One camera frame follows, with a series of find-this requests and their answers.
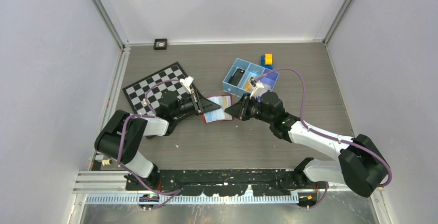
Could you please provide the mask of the tan patterned card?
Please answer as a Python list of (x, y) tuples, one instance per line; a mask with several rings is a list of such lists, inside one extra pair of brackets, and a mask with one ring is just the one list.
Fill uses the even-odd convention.
[(229, 108), (231, 105), (232, 105), (232, 95), (221, 96), (221, 106), (223, 110)]

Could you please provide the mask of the red leather card holder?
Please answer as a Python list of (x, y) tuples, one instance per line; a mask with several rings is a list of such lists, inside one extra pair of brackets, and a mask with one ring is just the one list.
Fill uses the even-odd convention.
[(234, 117), (224, 112), (224, 110), (232, 105), (232, 95), (225, 94), (220, 96), (207, 97), (208, 100), (220, 106), (220, 109), (213, 110), (203, 114), (204, 123), (212, 123), (217, 121), (232, 121)]

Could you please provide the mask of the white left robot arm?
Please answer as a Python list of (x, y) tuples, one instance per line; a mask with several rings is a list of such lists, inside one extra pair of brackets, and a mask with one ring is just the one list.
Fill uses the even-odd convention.
[(175, 91), (166, 91), (158, 103), (156, 116), (115, 111), (94, 144), (98, 152), (115, 159), (119, 166), (125, 166), (127, 171), (136, 174), (139, 184), (146, 190), (154, 189), (160, 176), (157, 165), (138, 150), (142, 138), (169, 136), (180, 116), (202, 115), (221, 108), (194, 89), (181, 99)]

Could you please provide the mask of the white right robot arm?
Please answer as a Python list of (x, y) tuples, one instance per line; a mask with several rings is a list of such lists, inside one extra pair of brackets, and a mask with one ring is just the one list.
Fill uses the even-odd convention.
[(241, 121), (254, 118), (265, 122), (275, 137), (330, 157), (331, 161), (306, 158), (294, 169), (295, 182), (301, 188), (314, 182), (332, 182), (369, 197), (376, 188), (392, 180), (388, 162), (368, 136), (341, 136), (310, 125), (288, 113), (275, 92), (268, 91), (260, 99), (245, 94), (225, 113)]

